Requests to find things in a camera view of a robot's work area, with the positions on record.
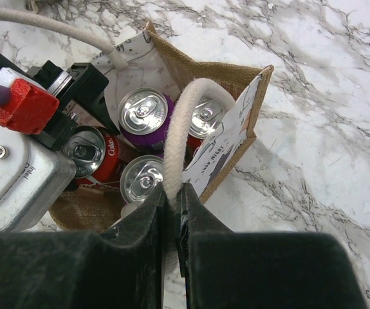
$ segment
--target can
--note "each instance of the can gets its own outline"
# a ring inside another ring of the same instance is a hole
[[[143,202],[163,180],[163,160],[145,155],[127,165],[120,179],[120,192],[126,203]]]
[[[139,150],[159,153],[165,145],[173,108],[171,98],[156,89],[131,91],[119,104],[120,131]]]
[[[104,127],[81,126],[63,148],[76,164],[75,182],[81,187],[119,191],[122,171],[140,156]]]
[[[187,140],[188,152],[194,156],[206,137],[220,125],[226,112],[221,104],[209,97],[202,97],[192,114]]]

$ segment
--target red coca-cola can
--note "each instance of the red coca-cola can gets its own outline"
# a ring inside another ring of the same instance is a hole
[[[187,151],[191,157],[194,156],[195,152],[199,149],[200,145],[202,144],[203,140],[200,138],[196,138],[192,135],[188,136],[187,139]]]
[[[218,101],[209,97],[202,97],[198,102],[190,125],[187,149],[193,157],[204,139],[212,134],[220,125],[226,111]]]
[[[76,128],[63,153],[76,164],[76,183],[101,191],[119,191],[122,171],[140,156],[104,127],[90,126]]]

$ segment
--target jute bag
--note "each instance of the jute bag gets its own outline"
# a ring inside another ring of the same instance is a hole
[[[185,178],[183,181],[190,181],[191,183],[196,182],[194,183],[194,187],[202,203],[205,203],[256,139],[254,127],[273,72],[273,66],[259,69],[220,62],[196,62],[177,50],[166,40],[159,37],[151,22],[146,24],[145,30],[142,33],[132,38],[132,40],[127,40],[124,44],[120,45],[120,48],[123,48],[123,50],[128,49],[129,43],[134,44],[134,40],[138,39],[141,35],[143,35],[141,40],[144,38],[146,42],[152,42],[152,44],[154,44],[157,57],[163,61],[163,65],[167,68],[169,77],[172,79],[170,83],[174,84],[174,87],[168,89],[168,87],[165,86],[164,90],[171,91],[170,93],[167,92],[167,94],[171,96],[173,100],[176,100],[180,92],[194,79],[211,79],[227,90],[231,96],[237,100],[240,109],[239,119],[242,113],[245,115],[246,119],[242,119],[242,122],[238,124],[240,125],[240,130],[239,128],[236,129],[243,134],[240,134],[239,137],[234,137],[238,138],[238,141],[231,141],[233,144],[231,143],[232,145],[229,148],[231,150],[227,153],[231,155],[229,158],[226,158],[226,164],[221,165],[220,171],[214,173],[214,177],[211,176],[210,179],[205,182],[201,180],[201,184],[199,185],[197,181],[199,181],[201,177],[192,175],[191,170],[183,173]],[[124,92],[127,93],[129,90],[130,89],[123,89],[119,92],[121,92],[121,95],[124,95]],[[108,110],[115,110],[115,107],[108,106]],[[208,143],[209,141],[206,143],[204,142],[201,148],[203,148],[204,145],[205,149],[210,147]],[[215,149],[219,148],[221,151],[226,151],[226,149],[223,150],[223,147],[217,143],[215,145],[215,142],[210,143],[210,145],[214,145],[213,147],[216,147]],[[214,152],[215,149],[211,147],[209,151]],[[209,164],[208,155],[203,152],[203,149],[197,152],[194,159],[195,162],[192,161],[191,165],[203,166],[204,164]],[[117,192],[102,193],[93,190],[87,191],[85,189],[78,189],[75,192],[65,192],[59,198],[58,202],[51,207],[50,214],[55,222],[63,229],[93,229],[102,232],[119,219],[122,206],[122,199]]]

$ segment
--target marble surface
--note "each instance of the marble surface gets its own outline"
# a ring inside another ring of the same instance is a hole
[[[23,9],[23,1],[0,0]],[[258,139],[207,207],[236,231],[334,235],[370,308],[370,1],[69,0],[41,14],[113,42],[151,18],[197,60],[275,66]],[[67,67],[97,50],[62,35],[0,23],[0,52],[22,68]],[[35,229],[53,229],[44,219]],[[166,308],[185,308],[170,275]]]

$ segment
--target bag handle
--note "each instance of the bag handle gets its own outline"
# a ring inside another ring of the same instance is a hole
[[[11,10],[8,8],[0,7],[0,21],[10,21],[18,24],[27,24],[30,26],[51,30],[68,37],[72,37],[76,40],[90,44],[99,50],[101,50],[117,70],[124,70],[127,68],[128,63],[118,53],[116,48],[110,42],[98,38],[96,35],[91,34],[88,31],[78,29],[74,26],[56,21],[54,19],[36,15],[34,13],[22,12],[17,10]]]
[[[231,94],[211,79],[196,79],[183,90],[169,124],[163,163],[163,188],[173,209],[176,208],[176,195],[182,185],[183,162],[192,114],[202,96],[218,101],[225,111],[231,110],[236,104]]]

